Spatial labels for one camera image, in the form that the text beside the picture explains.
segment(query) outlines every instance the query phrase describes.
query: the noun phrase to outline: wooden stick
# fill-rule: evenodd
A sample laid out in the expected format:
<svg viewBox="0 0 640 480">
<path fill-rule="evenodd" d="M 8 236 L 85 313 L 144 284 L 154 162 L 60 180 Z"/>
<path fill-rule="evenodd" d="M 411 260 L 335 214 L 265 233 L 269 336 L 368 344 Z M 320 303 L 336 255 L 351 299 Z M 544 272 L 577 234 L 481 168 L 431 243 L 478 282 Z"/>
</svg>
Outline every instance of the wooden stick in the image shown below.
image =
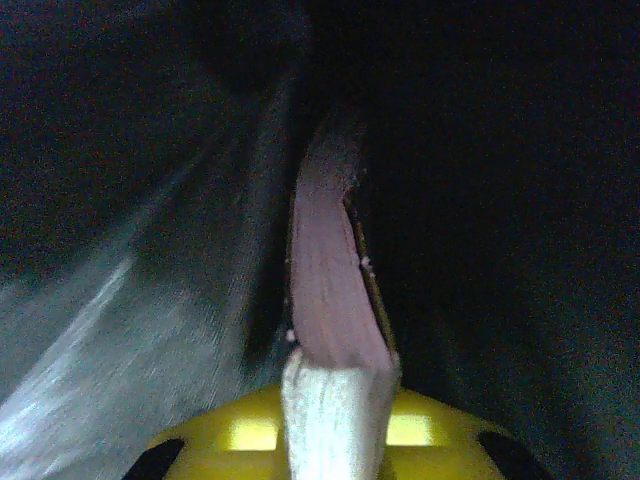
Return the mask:
<svg viewBox="0 0 640 480">
<path fill-rule="evenodd" d="M 282 406 L 291 480 L 375 480 L 400 366 L 323 368 L 296 349 L 285 366 Z"/>
<path fill-rule="evenodd" d="M 305 356 L 317 365 L 391 370 L 345 208 L 361 135 L 353 115 L 336 111 L 301 164 L 290 241 L 291 316 Z"/>
<path fill-rule="evenodd" d="M 380 292 L 363 262 L 364 235 L 345 201 L 357 183 L 361 134 L 354 116 L 335 110 L 309 147 L 293 199 L 290 338 L 300 347 L 282 381 L 293 480 L 374 480 L 400 379 Z"/>
</svg>

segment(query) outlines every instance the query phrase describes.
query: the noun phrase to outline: dark fabric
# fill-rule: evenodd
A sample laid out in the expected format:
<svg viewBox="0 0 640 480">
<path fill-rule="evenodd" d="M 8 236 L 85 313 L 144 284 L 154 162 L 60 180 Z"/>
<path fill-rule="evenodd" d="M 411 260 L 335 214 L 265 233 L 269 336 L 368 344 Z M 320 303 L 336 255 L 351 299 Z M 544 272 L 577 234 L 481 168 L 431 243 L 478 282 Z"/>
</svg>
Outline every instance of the dark fabric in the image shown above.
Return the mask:
<svg viewBox="0 0 640 480">
<path fill-rule="evenodd" d="M 0 479 L 121 478 L 278 379 L 288 188 L 336 100 L 405 385 L 555 478 L 640 477 L 633 12 L 216 3 L 3 4 Z"/>
</svg>

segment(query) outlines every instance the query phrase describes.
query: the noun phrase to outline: pink object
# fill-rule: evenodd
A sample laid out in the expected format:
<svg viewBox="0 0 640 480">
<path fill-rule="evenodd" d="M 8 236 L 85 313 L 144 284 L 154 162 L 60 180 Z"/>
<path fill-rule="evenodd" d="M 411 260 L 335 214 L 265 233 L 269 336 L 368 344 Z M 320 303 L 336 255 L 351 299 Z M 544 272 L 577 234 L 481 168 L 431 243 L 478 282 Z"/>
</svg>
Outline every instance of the pink object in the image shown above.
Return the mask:
<svg viewBox="0 0 640 480">
<path fill-rule="evenodd" d="M 291 241 L 293 324 L 305 356 L 319 366 L 391 370 L 343 203 L 356 181 L 358 147 L 354 134 L 316 134 L 302 162 Z"/>
</svg>

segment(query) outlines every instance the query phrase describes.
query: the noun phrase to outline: black hole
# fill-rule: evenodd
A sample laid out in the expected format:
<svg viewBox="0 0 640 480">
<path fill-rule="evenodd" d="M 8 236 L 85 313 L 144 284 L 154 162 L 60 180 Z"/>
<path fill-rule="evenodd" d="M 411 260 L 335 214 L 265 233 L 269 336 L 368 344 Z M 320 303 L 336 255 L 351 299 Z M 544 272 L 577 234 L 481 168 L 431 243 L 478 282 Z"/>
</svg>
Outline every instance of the black hole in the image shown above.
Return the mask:
<svg viewBox="0 0 640 480">
<path fill-rule="evenodd" d="M 122 480 L 162 480 L 184 447 L 184 441 L 167 440 L 147 450 L 133 464 Z"/>
<path fill-rule="evenodd" d="M 522 444 L 495 432 L 482 432 L 478 441 L 507 480 L 553 480 Z"/>
</svg>

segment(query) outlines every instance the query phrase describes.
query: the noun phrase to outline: yellow plastic surface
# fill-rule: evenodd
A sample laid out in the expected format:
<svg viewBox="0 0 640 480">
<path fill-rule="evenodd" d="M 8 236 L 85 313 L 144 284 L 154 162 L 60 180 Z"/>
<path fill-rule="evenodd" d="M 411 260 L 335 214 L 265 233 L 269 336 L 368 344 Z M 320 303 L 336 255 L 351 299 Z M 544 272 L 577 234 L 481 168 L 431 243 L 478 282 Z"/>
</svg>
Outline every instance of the yellow plastic surface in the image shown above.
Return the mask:
<svg viewBox="0 0 640 480">
<path fill-rule="evenodd" d="M 477 435 L 504 429 L 400 389 L 387 432 L 380 480 L 503 480 Z M 166 480 L 287 479 L 280 387 L 271 386 L 158 435 L 185 446 Z"/>
</svg>

